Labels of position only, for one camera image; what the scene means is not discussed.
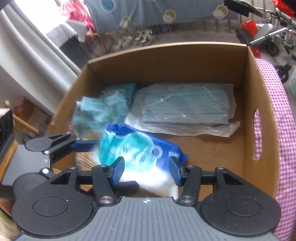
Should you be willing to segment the brown cardboard box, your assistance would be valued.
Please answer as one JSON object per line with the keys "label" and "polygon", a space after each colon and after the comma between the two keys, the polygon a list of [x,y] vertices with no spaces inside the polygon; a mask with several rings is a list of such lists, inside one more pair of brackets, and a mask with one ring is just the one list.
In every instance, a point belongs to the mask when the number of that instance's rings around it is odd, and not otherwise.
{"label": "brown cardboard box", "polygon": [[[189,155],[189,164],[204,170],[224,166],[272,197],[279,189],[280,151],[278,127],[271,95],[252,51],[245,45],[219,42],[161,44],[109,54],[88,61],[64,95],[46,133],[64,133],[72,121],[76,101],[97,97],[112,84],[136,83],[141,87],[164,84],[167,93],[178,95],[176,116],[188,132],[158,137],[174,142]],[[240,127],[230,137],[196,136],[189,122],[197,115],[196,98],[181,96],[194,83],[228,83],[233,86]]]}

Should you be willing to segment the white green sneakers pair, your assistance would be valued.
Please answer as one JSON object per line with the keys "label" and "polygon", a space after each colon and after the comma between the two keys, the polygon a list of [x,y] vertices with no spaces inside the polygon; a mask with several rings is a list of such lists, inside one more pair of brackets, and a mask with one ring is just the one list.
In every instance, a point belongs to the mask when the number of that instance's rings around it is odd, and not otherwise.
{"label": "white green sneakers pair", "polygon": [[153,42],[154,34],[152,30],[147,29],[145,31],[137,31],[134,37],[134,43],[140,46],[146,46]]}

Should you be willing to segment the pink hanging garment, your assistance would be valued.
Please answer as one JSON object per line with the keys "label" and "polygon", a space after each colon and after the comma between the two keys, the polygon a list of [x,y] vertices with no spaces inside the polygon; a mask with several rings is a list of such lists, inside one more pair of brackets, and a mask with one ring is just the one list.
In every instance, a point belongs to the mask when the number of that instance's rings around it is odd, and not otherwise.
{"label": "pink hanging garment", "polygon": [[55,1],[55,3],[60,8],[61,15],[67,20],[85,23],[88,30],[96,32],[91,16],[80,1]]}

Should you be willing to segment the pink checkered tablecloth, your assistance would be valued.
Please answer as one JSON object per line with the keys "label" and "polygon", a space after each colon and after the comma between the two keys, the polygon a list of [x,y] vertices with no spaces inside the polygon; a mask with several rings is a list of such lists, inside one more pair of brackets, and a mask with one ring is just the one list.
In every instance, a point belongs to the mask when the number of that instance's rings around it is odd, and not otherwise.
{"label": "pink checkered tablecloth", "polygon": [[275,236],[279,240],[291,240],[295,223],[295,122],[283,84],[271,63],[256,59],[263,76],[277,124],[280,177],[276,200],[281,206],[281,220]]}

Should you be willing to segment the blue wet wipes pack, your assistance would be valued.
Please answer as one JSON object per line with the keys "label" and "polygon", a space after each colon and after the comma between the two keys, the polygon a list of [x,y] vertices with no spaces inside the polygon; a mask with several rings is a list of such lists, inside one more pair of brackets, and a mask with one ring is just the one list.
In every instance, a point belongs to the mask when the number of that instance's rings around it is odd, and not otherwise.
{"label": "blue wet wipes pack", "polygon": [[100,164],[111,165],[118,157],[125,160],[120,182],[135,181],[140,189],[162,197],[178,197],[178,187],[169,172],[169,160],[184,164],[188,155],[167,140],[123,124],[108,123],[98,150]]}

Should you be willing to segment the grey curtain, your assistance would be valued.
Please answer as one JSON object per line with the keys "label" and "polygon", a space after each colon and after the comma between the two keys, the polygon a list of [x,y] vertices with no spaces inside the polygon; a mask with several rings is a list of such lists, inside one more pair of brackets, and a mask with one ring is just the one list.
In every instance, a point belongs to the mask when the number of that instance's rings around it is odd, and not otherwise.
{"label": "grey curtain", "polygon": [[22,96],[52,115],[80,71],[15,1],[1,9],[1,102]]}

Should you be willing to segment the blue patterned hanging blanket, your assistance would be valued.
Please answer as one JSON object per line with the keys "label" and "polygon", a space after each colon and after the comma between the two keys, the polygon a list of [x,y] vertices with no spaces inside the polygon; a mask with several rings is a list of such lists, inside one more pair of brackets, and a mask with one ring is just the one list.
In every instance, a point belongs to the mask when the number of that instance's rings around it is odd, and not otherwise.
{"label": "blue patterned hanging blanket", "polygon": [[197,20],[237,20],[223,1],[85,1],[98,33]]}

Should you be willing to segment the wheelchair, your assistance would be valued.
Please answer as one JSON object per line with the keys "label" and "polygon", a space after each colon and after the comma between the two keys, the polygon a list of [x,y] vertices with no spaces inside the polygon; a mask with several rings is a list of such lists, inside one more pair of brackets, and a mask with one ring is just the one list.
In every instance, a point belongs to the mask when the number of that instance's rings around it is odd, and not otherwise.
{"label": "wheelchair", "polygon": [[282,83],[289,79],[289,72],[295,62],[295,19],[279,8],[273,11],[257,8],[247,1],[224,1],[224,6],[239,15],[256,15],[262,18],[263,23],[257,24],[252,20],[241,23],[235,29],[237,39],[251,48],[255,57],[260,58],[263,49],[271,57],[280,54],[280,46],[287,53],[285,65],[274,65]]}

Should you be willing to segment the polka dot cloth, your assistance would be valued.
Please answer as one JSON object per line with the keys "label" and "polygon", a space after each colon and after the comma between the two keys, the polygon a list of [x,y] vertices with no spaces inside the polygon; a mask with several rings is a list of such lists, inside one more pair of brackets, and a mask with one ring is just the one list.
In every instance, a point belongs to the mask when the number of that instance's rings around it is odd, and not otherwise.
{"label": "polka dot cloth", "polygon": [[57,46],[61,47],[72,38],[84,43],[88,27],[84,22],[65,21],[46,33],[46,36]]}

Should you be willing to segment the bagged beige cloth pack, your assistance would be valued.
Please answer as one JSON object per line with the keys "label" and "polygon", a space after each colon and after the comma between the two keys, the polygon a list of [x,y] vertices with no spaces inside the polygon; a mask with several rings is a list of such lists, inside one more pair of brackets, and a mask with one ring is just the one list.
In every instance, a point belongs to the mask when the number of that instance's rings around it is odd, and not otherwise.
{"label": "bagged beige cloth pack", "polygon": [[94,166],[100,165],[96,152],[76,153],[75,163],[79,171],[90,171]]}

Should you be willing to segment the blue carton box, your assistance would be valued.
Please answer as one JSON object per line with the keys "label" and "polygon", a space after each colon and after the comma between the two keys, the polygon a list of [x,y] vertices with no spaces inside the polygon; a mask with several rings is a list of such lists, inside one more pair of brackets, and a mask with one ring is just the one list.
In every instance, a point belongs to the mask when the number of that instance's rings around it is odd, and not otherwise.
{"label": "blue carton box", "polygon": [[119,91],[125,96],[128,107],[131,107],[134,96],[138,90],[139,86],[136,83],[114,84],[103,87],[100,96],[107,97]]}

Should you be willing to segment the teal knitted cloth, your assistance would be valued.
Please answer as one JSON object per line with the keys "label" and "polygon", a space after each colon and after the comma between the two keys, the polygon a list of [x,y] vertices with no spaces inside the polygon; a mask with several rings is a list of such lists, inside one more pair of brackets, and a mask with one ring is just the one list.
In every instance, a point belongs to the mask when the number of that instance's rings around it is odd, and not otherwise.
{"label": "teal knitted cloth", "polygon": [[74,133],[80,139],[99,137],[108,123],[123,123],[128,111],[128,100],[118,90],[109,96],[84,96],[75,103],[72,116]]}

